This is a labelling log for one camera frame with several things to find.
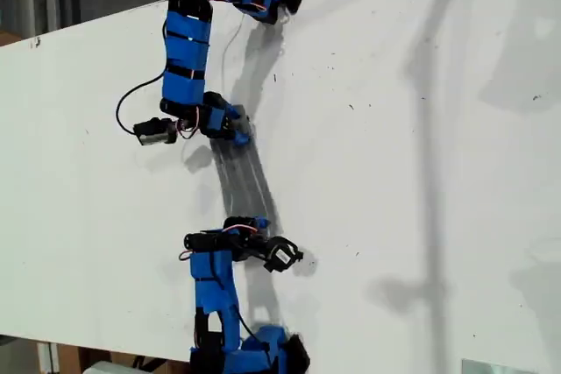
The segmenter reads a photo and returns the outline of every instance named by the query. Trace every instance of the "blue casing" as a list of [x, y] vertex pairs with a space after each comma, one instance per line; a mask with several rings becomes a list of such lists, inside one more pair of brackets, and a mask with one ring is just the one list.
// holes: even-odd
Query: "blue casing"
[[[261, 220], [258, 226], [264, 225]], [[238, 235], [233, 229], [232, 235]], [[238, 295], [233, 277], [233, 260], [231, 251], [212, 251], [193, 253], [190, 258], [191, 276], [195, 279], [195, 305], [205, 314], [219, 312], [224, 332], [225, 354], [224, 374], [241, 374], [269, 370], [269, 359], [262, 348], [262, 343], [269, 346], [269, 358], [274, 362], [278, 358], [278, 372], [286, 374], [286, 352], [281, 345], [287, 341], [284, 328], [264, 326], [255, 336], [248, 337], [241, 343], [240, 321], [238, 317]]]

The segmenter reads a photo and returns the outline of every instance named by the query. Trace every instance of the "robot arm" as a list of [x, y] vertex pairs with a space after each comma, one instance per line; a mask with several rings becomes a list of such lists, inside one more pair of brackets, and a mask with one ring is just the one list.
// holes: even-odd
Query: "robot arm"
[[204, 80], [209, 52], [212, 5], [232, 3], [260, 22], [273, 25], [278, 8], [296, 13], [302, 0], [169, 0], [166, 31], [166, 68], [160, 109], [169, 118], [157, 117], [136, 124], [133, 133], [142, 145], [172, 144], [178, 134], [200, 131], [209, 138], [224, 138], [245, 145], [250, 137], [242, 132], [239, 113], [218, 93], [205, 92]]
[[[308, 354], [298, 336], [288, 338], [279, 326], [265, 326], [254, 334], [239, 312], [233, 262], [255, 256], [266, 262], [270, 272], [283, 272], [303, 257], [287, 239], [267, 239], [262, 232], [267, 224], [264, 218], [228, 218], [223, 229], [185, 237], [195, 279], [195, 347], [191, 351], [195, 372], [300, 374], [308, 369]], [[209, 315], [214, 312], [222, 323], [221, 332], [209, 331]], [[243, 342], [240, 322], [250, 333]]]

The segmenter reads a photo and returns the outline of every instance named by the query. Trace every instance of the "black cable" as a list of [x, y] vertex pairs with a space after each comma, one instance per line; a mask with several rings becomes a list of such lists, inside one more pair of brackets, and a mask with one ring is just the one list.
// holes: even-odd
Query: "black cable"
[[167, 362], [166, 359], [154, 358], [149, 363], [145, 363], [144, 365], [138, 367], [138, 369], [146, 372], [154, 372], [166, 362]]
[[54, 374], [53, 350], [51, 349], [51, 346], [53, 346], [53, 344], [49, 342], [47, 346], [49, 347], [49, 362], [51, 363], [51, 372]]
[[[163, 37], [163, 39], [166, 39], [166, 21], [164, 21], [164, 25], [162, 25], [161, 27], [161, 36]], [[135, 92], [138, 89], [141, 89], [143, 87], [145, 87], [146, 85], [150, 85], [151, 83], [155, 83], [157, 80], [161, 79], [164, 76], [164, 73], [166, 72], [166, 69], [164, 68], [164, 70], [161, 71], [161, 74], [159, 74], [158, 76], [156, 76], [154, 79], [151, 79], [150, 81], [141, 83], [140, 85], [137, 85], [136, 87], [134, 87], [133, 89], [131, 89], [129, 92], [127, 92], [126, 94], [124, 94], [121, 99], [119, 100], [119, 102], [117, 103], [117, 108], [115, 109], [115, 118], [117, 119], [117, 123], [118, 125], [121, 127], [121, 129], [123, 129], [124, 131], [126, 131], [129, 135], [134, 135], [133, 131], [128, 130], [126, 127], [123, 126], [123, 124], [121, 123], [121, 118], [119, 117], [119, 111], [121, 110], [121, 105], [123, 104], [123, 101], [133, 92]]]
[[242, 314], [239, 312], [239, 307], [238, 306], [233, 306], [233, 307], [236, 310], [236, 314], [238, 315], [239, 321], [242, 323], [242, 326], [244, 326], [245, 331], [249, 334], [249, 336], [251, 336], [253, 339], [255, 339], [263, 347], [263, 350], [265, 351], [265, 355], [266, 355], [266, 360], [269, 363], [269, 368], [272, 368], [273, 365], [271, 364], [271, 356], [269, 355], [268, 345], [265, 345], [262, 341], [260, 341], [257, 338], [257, 336], [254, 335], [253, 332], [247, 327], [247, 325], [245, 324], [244, 318], [242, 317]]
[[[209, 264], [210, 264], [210, 273], [212, 274], [212, 278], [218, 283], [218, 286], [220, 286], [220, 289], [222, 289], [223, 291], [226, 290], [226, 288], [224, 288], [224, 285], [223, 285], [222, 281], [220, 280], [220, 278], [217, 275], [216, 269], [214, 268], [214, 251], [211, 251], [209, 253]], [[236, 314], [238, 315], [238, 318], [241, 321], [242, 326], [244, 326], [245, 331], [247, 331], [249, 336], [251, 336], [253, 339], [255, 339], [263, 347], [263, 350], [265, 351], [265, 354], [266, 354], [266, 360], [269, 362], [269, 368], [271, 368], [272, 367], [271, 356], [269, 355], [268, 345], [265, 345], [262, 341], [260, 341], [257, 338], [257, 336], [254, 335], [253, 332], [247, 327], [247, 325], [245, 324], [245, 320], [242, 317], [242, 314], [239, 312], [239, 307], [238, 306], [233, 306], [233, 307], [236, 310]]]

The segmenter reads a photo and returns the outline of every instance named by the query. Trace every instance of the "red wire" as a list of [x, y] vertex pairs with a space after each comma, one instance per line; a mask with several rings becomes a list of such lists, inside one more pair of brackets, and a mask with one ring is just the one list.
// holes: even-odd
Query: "red wire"
[[226, 232], [226, 231], [229, 231], [230, 229], [234, 229], [234, 228], [245, 228], [245, 229], [250, 230], [251, 232], [257, 232], [257, 228], [254, 228], [250, 225], [244, 225], [243, 223], [237, 223], [236, 225], [231, 225], [228, 228], [224, 228], [222, 230], [222, 232]]
[[175, 122], [175, 129], [177, 129], [177, 131], [179, 132], [179, 134], [181, 135], [182, 138], [186, 139], [186, 140], [190, 140], [196, 133], [196, 131], [199, 129], [199, 107], [195, 106], [195, 110], [196, 110], [196, 120], [195, 120], [195, 127], [193, 129], [191, 129], [190, 131], [186, 131], [187, 133], [191, 133], [191, 136], [189, 136], [188, 138], [186, 138], [185, 136], [183, 136], [183, 133], [185, 130], [183, 130], [181, 128], [181, 123], [179, 120], [177, 120], [177, 122]]

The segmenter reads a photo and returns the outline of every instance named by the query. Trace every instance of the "blue tape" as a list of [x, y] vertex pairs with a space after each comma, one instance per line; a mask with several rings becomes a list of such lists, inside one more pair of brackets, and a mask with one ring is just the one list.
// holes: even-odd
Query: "blue tape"
[[166, 37], [167, 59], [186, 69], [204, 70], [207, 66], [209, 45], [172, 35]]
[[170, 72], [164, 73], [162, 96], [185, 105], [202, 104], [204, 79], [188, 79]]
[[[214, 259], [214, 271], [211, 269], [210, 255]], [[201, 307], [205, 314], [219, 311], [222, 315], [224, 332], [224, 352], [232, 352], [239, 348], [239, 317], [234, 308], [239, 307], [234, 274], [232, 270], [231, 251], [214, 251], [193, 253], [190, 258], [191, 275], [193, 278], [220, 279], [220, 286], [215, 280], [195, 281], [195, 304]]]
[[168, 31], [176, 32], [183, 37], [190, 37], [197, 41], [209, 43], [210, 23], [208, 22], [183, 17], [177, 12], [169, 11], [167, 13], [166, 27]]
[[226, 114], [225, 109], [215, 109], [213, 108], [210, 112], [209, 123], [207, 124], [207, 129], [212, 129], [219, 131], [222, 127], [222, 121], [224, 120], [224, 115]]

